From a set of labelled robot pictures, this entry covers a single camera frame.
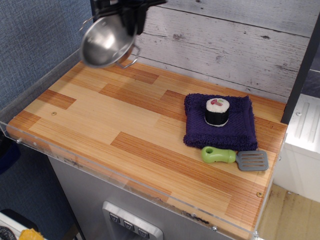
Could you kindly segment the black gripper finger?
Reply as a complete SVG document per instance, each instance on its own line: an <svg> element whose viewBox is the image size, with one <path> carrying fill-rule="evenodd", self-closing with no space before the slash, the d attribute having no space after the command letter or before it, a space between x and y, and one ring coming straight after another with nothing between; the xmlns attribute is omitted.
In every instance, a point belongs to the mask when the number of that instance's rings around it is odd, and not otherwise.
<svg viewBox="0 0 320 240"><path fill-rule="evenodd" d="M140 35L144 31L145 21L147 17L147 5L140 5L136 10L137 34Z"/></svg>
<svg viewBox="0 0 320 240"><path fill-rule="evenodd" d="M132 8L123 7L120 12L121 21L126 29L128 35L137 34L137 24L135 12Z"/></svg>

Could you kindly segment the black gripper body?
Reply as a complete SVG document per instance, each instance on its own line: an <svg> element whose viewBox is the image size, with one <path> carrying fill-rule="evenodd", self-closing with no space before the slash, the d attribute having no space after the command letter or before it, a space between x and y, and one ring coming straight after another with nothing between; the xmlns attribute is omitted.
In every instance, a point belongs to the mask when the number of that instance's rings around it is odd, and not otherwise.
<svg viewBox="0 0 320 240"><path fill-rule="evenodd" d="M135 9L141 6L149 7L165 4L166 0L94 0L93 16L100 18L102 16L119 14L124 8Z"/></svg>

